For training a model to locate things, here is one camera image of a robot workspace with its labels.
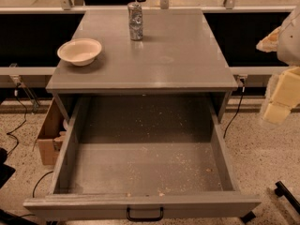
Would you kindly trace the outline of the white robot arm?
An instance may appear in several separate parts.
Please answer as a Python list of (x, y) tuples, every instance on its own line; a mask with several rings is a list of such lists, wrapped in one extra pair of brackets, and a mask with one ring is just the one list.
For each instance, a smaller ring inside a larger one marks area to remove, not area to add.
[(297, 6), (281, 26), (259, 41), (256, 49), (276, 52), (277, 59), (289, 67), (269, 79), (265, 101), (261, 108), (261, 124), (281, 125), (300, 104), (300, 6)]

